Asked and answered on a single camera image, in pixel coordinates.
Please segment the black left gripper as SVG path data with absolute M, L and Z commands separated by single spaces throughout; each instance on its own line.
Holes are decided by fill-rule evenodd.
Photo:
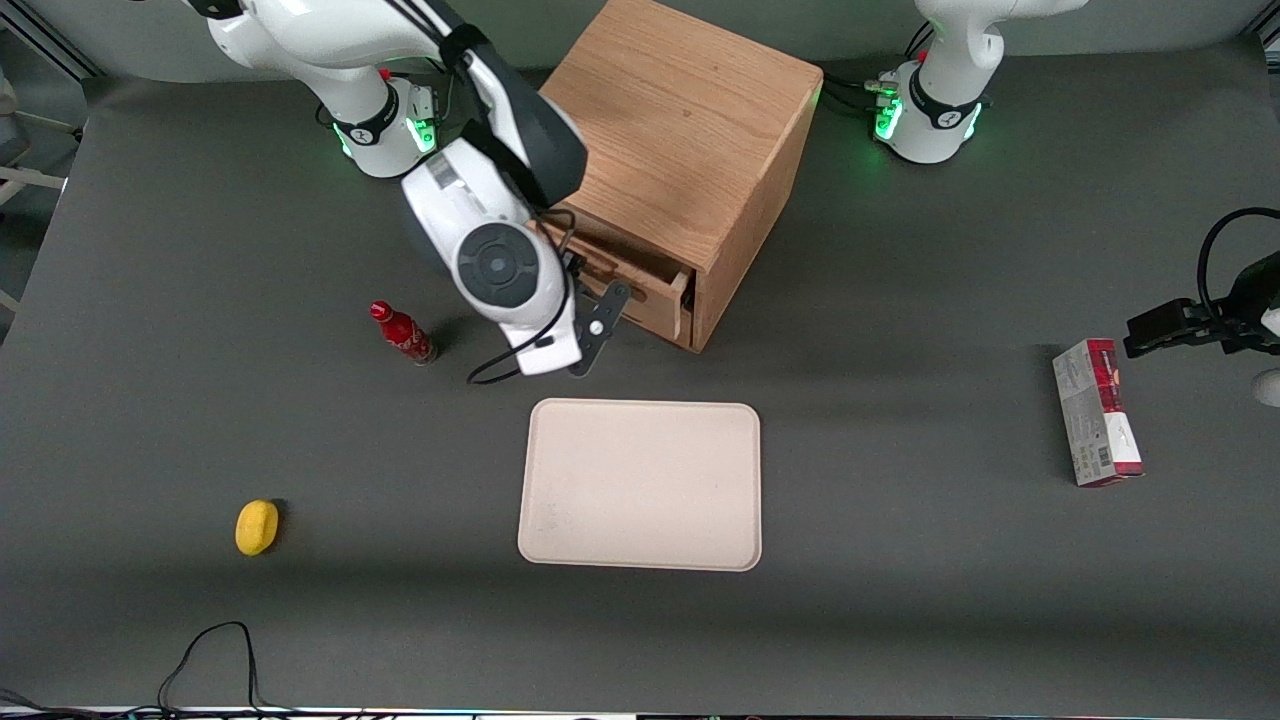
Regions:
M 1277 329 L 1279 252 L 1248 265 L 1235 279 L 1225 299 L 1225 323 L 1216 322 L 1210 309 L 1190 299 L 1175 299 L 1126 322 L 1129 336 L 1123 341 L 1129 359 L 1162 348 L 1199 347 L 1225 341 L 1225 354 L 1253 350 L 1279 355 Z

